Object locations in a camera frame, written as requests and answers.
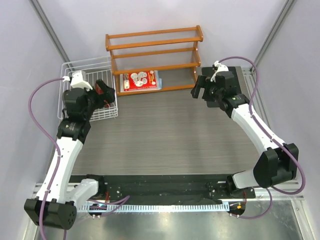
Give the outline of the red floral plate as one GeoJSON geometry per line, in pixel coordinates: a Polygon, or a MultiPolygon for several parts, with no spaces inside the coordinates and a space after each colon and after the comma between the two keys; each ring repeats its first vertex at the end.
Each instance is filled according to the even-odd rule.
{"type": "Polygon", "coordinates": [[[103,81],[96,81],[95,90],[98,95],[103,95],[105,93],[105,83],[103,81]]]}

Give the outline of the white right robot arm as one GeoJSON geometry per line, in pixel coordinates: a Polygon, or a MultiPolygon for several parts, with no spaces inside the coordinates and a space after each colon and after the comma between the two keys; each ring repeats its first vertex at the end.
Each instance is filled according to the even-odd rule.
{"type": "Polygon", "coordinates": [[[251,187],[269,188],[293,180],[297,175],[297,166],[291,157],[297,158],[298,147],[286,144],[273,133],[264,133],[268,127],[257,125],[259,116],[250,109],[249,99],[238,91],[235,76],[231,71],[221,71],[215,79],[199,75],[191,90],[194,99],[204,89],[202,99],[209,108],[220,108],[246,133],[259,153],[253,169],[241,171],[227,177],[226,193],[233,198],[251,187]]]}

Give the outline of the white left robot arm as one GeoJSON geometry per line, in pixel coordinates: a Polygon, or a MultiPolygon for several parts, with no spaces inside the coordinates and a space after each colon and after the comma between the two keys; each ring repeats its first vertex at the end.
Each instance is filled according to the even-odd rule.
{"type": "Polygon", "coordinates": [[[67,191],[76,159],[91,129],[94,111],[115,101],[115,89],[102,79],[90,85],[71,85],[63,93],[62,121],[56,139],[52,137],[55,153],[45,180],[36,197],[27,199],[24,210],[39,227],[69,230],[77,216],[77,208],[90,198],[102,199],[107,192],[102,176],[88,174],[70,192],[67,191]]]}

